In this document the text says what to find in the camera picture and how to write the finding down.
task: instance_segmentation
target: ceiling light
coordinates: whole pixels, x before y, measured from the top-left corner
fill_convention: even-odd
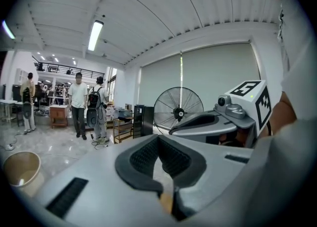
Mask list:
[[[6,34],[11,38],[11,39],[15,39],[14,34],[11,32],[11,30],[9,29],[9,27],[6,25],[5,21],[2,21],[2,26],[6,32]]]
[[[88,50],[94,51],[95,46],[98,40],[98,36],[100,34],[101,28],[103,27],[103,22],[96,20],[93,25],[93,29],[91,30]]]

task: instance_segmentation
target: railing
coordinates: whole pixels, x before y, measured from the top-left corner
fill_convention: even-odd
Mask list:
[[[57,65],[53,63],[39,62],[38,64],[35,64],[35,67],[37,71],[56,72],[56,73],[62,73],[67,75],[75,75],[76,73],[80,72],[83,75],[83,77],[93,78],[93,79],[96,79],[97,77],[104,78],[105,76],[105,74],[101,72],[79,69],[76,67],[65,66],[65,65]]]

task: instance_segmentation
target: trash bin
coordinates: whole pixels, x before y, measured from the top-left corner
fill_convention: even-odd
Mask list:
[[[3,171],[11,186],[31,197],[45,181],[41,159],[33,152],[22,151],[9,156],[3,164]]]

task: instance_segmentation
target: roller blind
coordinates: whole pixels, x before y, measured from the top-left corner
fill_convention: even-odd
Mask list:
[[[154,106],[161,93],[180,86],[180,55],[142,67],[139,104]]]
[[[183,54],[183,87],[194,91],[204,110],[214,108],[218,96],[245,80],[259,80],[250,44],[227,44]]]

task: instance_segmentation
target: tiled floor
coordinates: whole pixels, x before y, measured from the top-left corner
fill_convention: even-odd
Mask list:
[[[23,127],[18,127],[15,123],[12,124],[12,127],[2,123],[0,125],[0,145],[5,146],[6,144],[14,143],[14,135],[22,133]],[[17,141],[14,144],[14,150],[5,151],[3,148],[0,149],[1,165],[13,153],[31,151],[40,156],[42,169],[49,179],[75,163],[85,154],[95,151],[94,146],[91,145],[90,132],[86,132],[86,136],[87,140],[83,140],[81,137],[76,138],[76,133],[72,126],[51,129],[50,126],[37,125],[35,131],[27,135],[16,136]],[[113,145],[112,129],[107,130],[107,136],[110,138],[108,144]],[[123,143],[127,143],[129,140],[132,140],[132,138],[125,140]],[[155,164],[153,179],[162,183],[165,192],[172,193],[172,179],[169,174],[163,171],[159,159]]]

